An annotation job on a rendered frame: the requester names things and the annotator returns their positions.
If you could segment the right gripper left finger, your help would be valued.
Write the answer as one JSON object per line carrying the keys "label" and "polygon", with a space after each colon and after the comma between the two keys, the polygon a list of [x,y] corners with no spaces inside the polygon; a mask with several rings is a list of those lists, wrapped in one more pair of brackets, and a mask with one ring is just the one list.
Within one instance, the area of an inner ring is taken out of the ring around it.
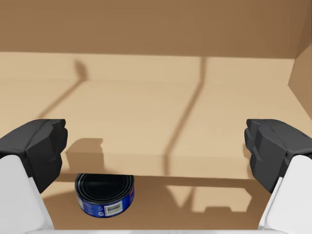
{"label": "right gripper left finger", "polygon": [[0,138],[0,234],[54,229],[41,193],[60,175],[65,124],[36,119]]}

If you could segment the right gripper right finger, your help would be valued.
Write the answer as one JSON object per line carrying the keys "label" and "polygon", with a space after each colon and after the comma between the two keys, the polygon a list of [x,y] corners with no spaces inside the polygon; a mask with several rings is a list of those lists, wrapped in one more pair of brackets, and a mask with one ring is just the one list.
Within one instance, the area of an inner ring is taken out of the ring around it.
{"label": "right gripper right finger", "polygon": [[253,177],[271,193],[258,229],[312,234],[312,138],[275,119],[248,119]]}

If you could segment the blue flat can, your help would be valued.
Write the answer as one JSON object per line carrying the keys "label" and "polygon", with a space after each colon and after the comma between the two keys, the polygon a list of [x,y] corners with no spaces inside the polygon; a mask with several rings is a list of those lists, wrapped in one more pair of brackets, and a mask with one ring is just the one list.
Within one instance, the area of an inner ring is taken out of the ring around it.
{"label": "blue flat can", "polygon": [[133,175],[78,174],[75,191],[80,208],[96,218],[126,211],[135,197]]}

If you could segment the pale wooden shelf unit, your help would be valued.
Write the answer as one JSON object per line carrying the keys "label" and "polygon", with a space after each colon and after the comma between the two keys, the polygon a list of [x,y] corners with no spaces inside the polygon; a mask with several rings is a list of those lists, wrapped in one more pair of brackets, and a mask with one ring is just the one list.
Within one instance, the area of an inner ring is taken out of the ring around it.
{"label": "pale wooden shelf unit", "polygon": [[[256,229],[270,193],[246,121],[312,137],[312,0],[0,0],[0,137],[68,130],[42,199],[57,230]],[[133,175],[123,213],[79,206],[78,174]]]}

